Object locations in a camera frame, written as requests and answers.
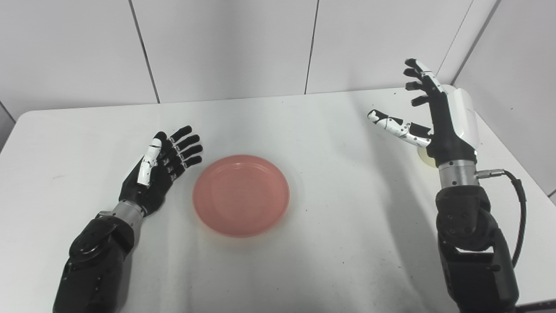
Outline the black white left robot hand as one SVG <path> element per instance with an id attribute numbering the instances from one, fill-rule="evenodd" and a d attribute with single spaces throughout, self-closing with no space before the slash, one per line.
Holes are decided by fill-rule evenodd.
<path id="1" fill-rule="evenodd" d="M 189 125 L 170 136 L 159 131 L 123 181 L 119 201 L 133 202 L 144 216 L 158 211 L 174 181 L 202 162 L 202 151 L 200 136 Z"/>

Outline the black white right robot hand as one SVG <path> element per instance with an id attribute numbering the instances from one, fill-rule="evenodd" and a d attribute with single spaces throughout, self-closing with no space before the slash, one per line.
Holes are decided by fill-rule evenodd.
<path id="1" fill-rule="evenodd" d="M 371 122 L 398 137 L 400 140 L 419 148 L 424 148 L 427 155 L 435 161 L 437 166 L 466 160 L 477 163 L 475 146 L 470 139 L 457 133 L 457 105 L 456 100 L 450 98 L 449 93 L 440 84 L 436 75 L 417 59 L 406 59 L 404 75 L 413 77 L 416 81 L 405 84 L 407 91 L 423 91 L 424 95 L 411 99 L 412 107 L 423 104 L 429 106 L 432 127 L 425 127 L 418 123 L 406 123 L 401 118 L 392 117 L 376 109 L 367 114 Z"/>

